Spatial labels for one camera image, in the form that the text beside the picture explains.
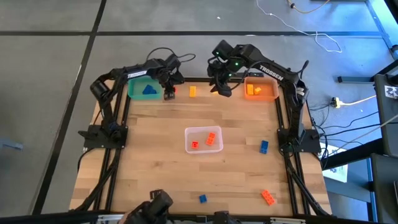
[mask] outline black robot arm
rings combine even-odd
[[[114,68],[109,73],[98,77],[90,90],[98,101],[103,120],[101,125],[90,125],[87,131],[78,133],[85,138],[84,147],[87,148],[121,148],[125,145],[127,130],[121,127],[113,116],[111,101],[123,88],[128,80],[144,75],[158,80],[164,88],[164,100],[175,98],[174,85],[184,83],[179,72],[181,62],[175,54],[166,60],[153,58],[143,64],[130,67]],[[106,80],[114,80],[112,89],[105,84]]]
[[[232,74],[243,67],[248,68],[243,78],[251,68],[255,68],[277,80],[284,90],[290,119],[289,129],[280,130],[280,148],[285,151],[294,151],[305,135],[302,114],[309,91],[299,74],[308,65],[308,61],[304,63],[300,71],[292,72],[289,68],[284,68],[263,56],[260,50],[251,44],[237,45],[232,48],[225,40],[217,45],[212,54],[214,57],[208,61],[208,76],[212,78],[210,85],[214,85],[211,91],[218,91],[220,95],[227,97],[232,95],[233,88],[230,88],[227,82]]]

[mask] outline wooden tabletop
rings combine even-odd
[[[196,98],[189,98],[191,85],[197,87]],[[283,97],[281,100],[285,111]],[[305,108],[303,123],[310,128]],[[285,165],[278,153],[275,103],[245,100],[243,85],[230,98],[210,93],[208,83],[185,83],[177,86],[174,100],[131,100],[127,125],[127,144],[121,153],[112,211],[132,210],[149,200],[151,190],[164,189],[174,201],[170,213],[213,214],[229,210],[235,215],[292,214]],[[223,150],[212,154],[186,153],[184,130],[197,126],[220,126]],[[269,142],[267,154],[259,153],[261,140]],[[300,155],[306,186],[323,209],[330,212],[318,159],[309,153]],[[70,208],[79,206],[97,184],[103,156],[104,149],[96,149],[83,158]],[[107,186],[104,189],[101,208]],[[261,196],[264,189],[276,200],[272,206]],[[295,189],[298,210],[303,213],[300,191],[297,186]],[[207,203],[200,203],[202,194],[207,196]]]

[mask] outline clear plastic container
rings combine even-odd
[[[142,94],[142,91],[144,91],[147,85],[151,85],[157,93],[146,95]],[[151,79],[148,76],[133,78],[132,80],[129,80],[128,87],[128,95],[134,100],[157,100],[161,99],[163,95],[163,89],[159,82],[157,80]]]
[[[210,133],[215,133],[215,141],[212,146],[206,144]],[[192,142],[198,142],[198,149],[192,148]],[[223,134],[219,126],[194,127],[185,129],[185,150],[189,154],[214,153],[223,150]]]
[[[258,95],[248,95],[248,84],[252,84],[254,89],[259,87],[261,91]],[[271,77],[247,77],[244,79],[244,97],[247,100],[274,101],[279,96],[278,83]]]

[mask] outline concrete floor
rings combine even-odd
[[[377,31],[363,2],[332,2],[307,15],[291,10],[284,1],[259,2],[266,11],[302,30]],[[310,0],[295,2],[304,9],[321,4]],[[0,31],[91,30],[99,5],[100,0],[1,1]],[[291,31],[276,18],[263,15],[253,0],[109,1],[99,30]],[[197,58],[183,64],[181,72],[186,77],[205,77],[206,60],[221,39],[233,45],[254,44],[266,57],[293,70],[300,69],[304,61],[309,60],[303,79],[310,88],[310,107],[323,105],[333,96],[350,102],[374,95],[371,85],[341,85],[335,79],[340,75],[373,75],[392,62],[380,37],[336,37],[343,49],[341,54],[324,51],[311,37],[97,37],[44,212],[68,210],[76,164],[83,147],[83,138],[77,131],[86,129],[91,120],[95,99],[88,87],[96,77],[115,67],[142,63],[149,51],[162,46],[172,48],[176,54],[194,52]],[[29,213],[87,40],[88,37],[0,37],[0,136],[24,145],[22,152],[8,148],[0,150],[0,217]],[[325,38],[320,38],[320,42],[329,48],[335,47]],[[154,56],[163,55],[165,53],[159,52]],[[331,108],[325,126],[348,124],[352,119],[375,111],[375,99],[347,108]],[[325,113],[326,110],[316,111],[312,116],[319,123]],[[354,123],[353,128],[377,122],[377,116],[372,116]],[[328,133],[338,130],[329,129]],[[353,131],[336,138],[349,141],[361,133]],[[380,132],[375,132],[360,141],[365,143],[379,137]],[[331,141],[330,144],[341,146],[342,142]],[[334,213],[339,212],[333,209],[338,207],[336,205],[332,204]],[[341,216],[350,218],[349,214],[342,213]]]

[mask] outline blue block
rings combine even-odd
[[[260,153],[267,154],[267,152],[268,152],[268,142],[262,140],[261,141]]]
[[[144,91],[142,91],[142,94],[147,95],[147,94],[152,94],[152,91],[154,90],[154,87],[151,85],[147,85],[144,88]]]
[[[199,196],[199,200],[200,200],[200,203],[206,203],[207,202],[206,195]]]

